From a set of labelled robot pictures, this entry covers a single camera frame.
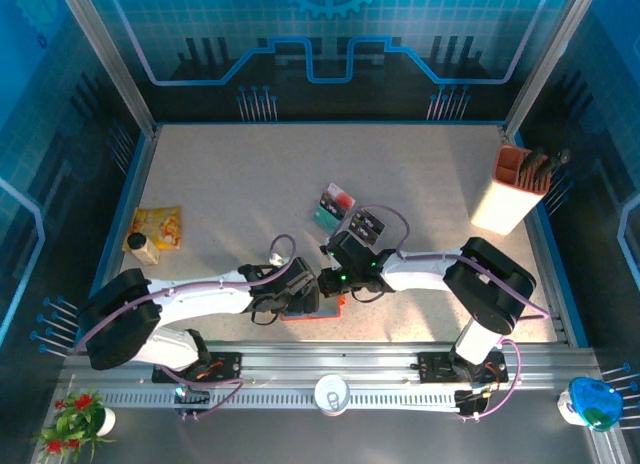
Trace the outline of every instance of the speckled surface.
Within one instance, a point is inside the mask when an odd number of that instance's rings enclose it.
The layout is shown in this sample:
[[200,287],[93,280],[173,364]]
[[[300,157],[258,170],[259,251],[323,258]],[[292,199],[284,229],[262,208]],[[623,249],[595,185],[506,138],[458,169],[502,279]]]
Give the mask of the speckled surface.
[[[318,250],[326,235],[312,214],[333,181],[359,204],[386,204],[402,212],[412,226],[407,251],[451,249],[481,236],[537,278],[522,223],[499,236],[469,222],[468,208],[499,146],[495,126],[164,126],[140,206],[183,206],[183,243],[179,251],[164,252],[158,266],[142,269],[152,278],[187,279],[266,263],[271,240],[286,232],[319,272],[327,266]],[[402,223],[378,215],[387,224],[380,244],[393,247]],[[131,267],[139,263],[128,255],[123,269]],[[532,299],[547,305],[540,287]],[[372,304],[349,297],[339,319],[259,327],[249,315],[213,315],[173,327],[193,327],[212,340],[453,341],[467,320],[450,293],[408,291]],[[555,340],[547,321],[522,323],[513,337]]]

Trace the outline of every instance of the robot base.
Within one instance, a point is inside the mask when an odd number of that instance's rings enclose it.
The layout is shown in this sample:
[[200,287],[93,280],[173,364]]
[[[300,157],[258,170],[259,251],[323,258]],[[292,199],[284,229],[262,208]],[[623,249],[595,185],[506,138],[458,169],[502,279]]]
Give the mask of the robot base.
[[[211,365],[207,371],[197,377],[197,382],[218,382],[240,377],[242,369],[242,354],[239,352],[210,352]],[[156,384],[175,384],[162,369],[154,368],[151,382]]]
[[455,362],[451,364],[449,352],[421,352],[418,354],[418,364],[412,364],[420,374],[421,384],[499,384],[509,381],[509,374],[501,352],[490,352],[484,362],[478,366],[467,365],[464,371],[469,377],[456,372]]

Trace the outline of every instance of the white pen holder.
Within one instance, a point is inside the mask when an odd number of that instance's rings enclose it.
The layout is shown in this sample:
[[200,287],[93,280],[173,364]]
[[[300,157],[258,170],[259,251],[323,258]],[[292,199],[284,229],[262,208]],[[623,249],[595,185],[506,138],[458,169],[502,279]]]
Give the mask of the white pen holder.
[[481,188],[471,213],[474,226],[502,235],[509,234],[544,197],[551,184],[551,175],[537,183],[534,175],[546,156],[520,176],[522,161],[530,152],[513,146],[500,148],[490,179]]

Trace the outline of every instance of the snack bag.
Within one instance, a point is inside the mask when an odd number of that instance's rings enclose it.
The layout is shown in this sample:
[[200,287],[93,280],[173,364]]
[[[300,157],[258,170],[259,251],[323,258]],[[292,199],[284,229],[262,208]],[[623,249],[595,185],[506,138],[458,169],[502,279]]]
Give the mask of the snack bag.
[[[136,208],[127,238],[134,232],[140,232],[151,239],[158,249],[180,249],[182,241],[180,210],[180,206],[161,209]],[[130,250],[127,239],[124,241],[122,250]]]

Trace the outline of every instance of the glass wall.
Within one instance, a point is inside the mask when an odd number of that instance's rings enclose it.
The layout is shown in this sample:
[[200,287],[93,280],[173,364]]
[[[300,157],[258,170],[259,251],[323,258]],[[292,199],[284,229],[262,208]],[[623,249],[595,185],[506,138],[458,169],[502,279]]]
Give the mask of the glass wall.
[[[594,0],[521,129],[528,147],[573,152],[556,175],[556,197],[547,199],[551,228],[603,370],[628,361],[633,372],[640,368],[638,12],[640,0]],[[628,436],[640,450],[640,434]]]
[[139,129],[63,0],[0,19],[0,447],[29,462],[64,351],[42,339],[73,337],[43,302],[87,297]]
[[93,0],[160,121],[503,120],[567,0]]

